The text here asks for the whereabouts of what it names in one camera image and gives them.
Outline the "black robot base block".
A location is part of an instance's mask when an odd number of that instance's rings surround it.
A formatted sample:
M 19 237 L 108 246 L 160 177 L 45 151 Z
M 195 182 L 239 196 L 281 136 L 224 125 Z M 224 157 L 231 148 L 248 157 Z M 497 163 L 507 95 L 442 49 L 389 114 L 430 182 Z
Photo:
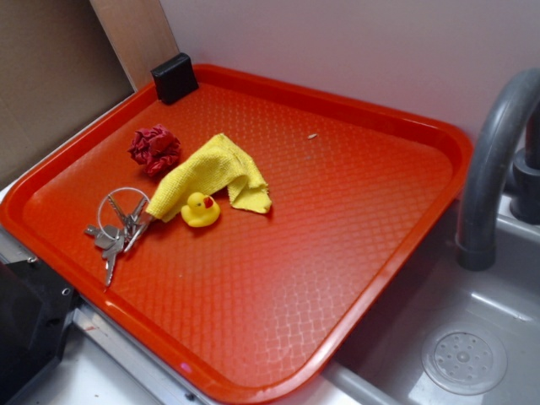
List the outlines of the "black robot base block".
M 1 265 L 1 403 L 13 404 L 62 361 L 78 293 L 45 262 Z

